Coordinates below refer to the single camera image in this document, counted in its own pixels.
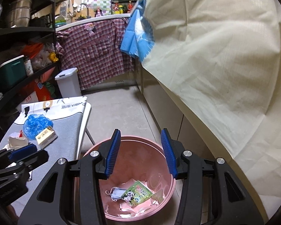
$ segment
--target metal bucket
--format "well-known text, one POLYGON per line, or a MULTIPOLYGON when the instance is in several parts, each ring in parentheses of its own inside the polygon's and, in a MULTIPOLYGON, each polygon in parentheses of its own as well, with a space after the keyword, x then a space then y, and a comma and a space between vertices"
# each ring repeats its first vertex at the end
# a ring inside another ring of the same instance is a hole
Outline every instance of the metal bucket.
MULTIPOLYGON (((103 142, 87 153, 97 150, 103 142)), ((165 156, 158 144, 135 136, 122 136, 113 174, 108 180, 99 180, 105 217, 115 221, 136 221, 161 210, 175 191, 176 180, 169 173, 165 156), (130 207, 125 201, 112 201, 105 193, 112 187, 128 189, 136 180, 141 181, 153 193, 162 193, 163 201, 150 198, 142 204, 130 207)))
POLYGON ((7 26, 28 27, 31 18, 31 5, 32 0, 13 1, 5 18, 7 26))
POLYGON ((19 7, 31 8, 31 5, 32 5, 32 0, 15 0, 10 4, 9 10, 11 11, 19 7))

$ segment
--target face mask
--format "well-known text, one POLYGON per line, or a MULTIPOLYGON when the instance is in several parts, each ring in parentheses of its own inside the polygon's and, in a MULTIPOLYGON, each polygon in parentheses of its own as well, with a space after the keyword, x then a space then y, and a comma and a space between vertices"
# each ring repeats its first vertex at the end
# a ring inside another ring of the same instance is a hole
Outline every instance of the face mask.
POLYGON ((119 187, 113 187, 111 188, 110 192, 108 192, 108 190, 105 191, 105 193, 107 195, 111 196, 111 199, 113 201, 117 201, 118 199, 121 199, 121 196, 123 195, 123 193, 125 193, 126 190, 125 189, 121 189, 119 187))

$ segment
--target pink plastic basin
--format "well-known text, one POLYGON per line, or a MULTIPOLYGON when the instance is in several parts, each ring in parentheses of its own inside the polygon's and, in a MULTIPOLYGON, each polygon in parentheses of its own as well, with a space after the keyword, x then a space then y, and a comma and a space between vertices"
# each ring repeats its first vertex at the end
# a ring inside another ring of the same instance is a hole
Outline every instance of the pink plastic basin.
MULTIPOLYGON (((97 150, 101 144, 90 148, 86 155, 97 150)), ((99 184, 106 218, 136 221, 155 214, 165 206, 175 190, 176 180, 169 173, 161 146, 140 137, 122 136, 114 172, 108 180, 100 180, 99 184), (152 193, 158 192, 158 197, 162 196, 160 204, 150 198, 140 205, 130 207, 121 199, 113 201, 105 193, 112 187, 128 189, 136 180, 141 181, 152 193)))

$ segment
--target green storage box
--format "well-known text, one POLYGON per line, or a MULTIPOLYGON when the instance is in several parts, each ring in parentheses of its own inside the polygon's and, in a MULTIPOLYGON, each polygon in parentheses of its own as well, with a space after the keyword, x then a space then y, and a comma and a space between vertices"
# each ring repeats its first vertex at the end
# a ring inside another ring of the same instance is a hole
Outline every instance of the green storage box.
POLYGON ((24 55, 0 65, 0 91, 7 92, 17 83, 26 78, 24 55))

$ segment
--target faucet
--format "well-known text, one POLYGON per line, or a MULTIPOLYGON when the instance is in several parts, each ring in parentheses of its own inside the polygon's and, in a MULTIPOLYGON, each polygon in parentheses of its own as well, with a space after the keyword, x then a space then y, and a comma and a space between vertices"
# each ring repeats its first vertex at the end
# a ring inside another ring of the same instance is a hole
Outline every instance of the faucet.
POLYGON ((90 11, 89 11, 89 7, 87 6, 86 3, 80 3, 80 5, 78 6, 78 9, 77 9, 77 12, 79 13, 80 12, 80 9, 81 9, 81 6, 82 5, 85 5, 86 8, 87 8, 87 18, 90 18, 90 11))

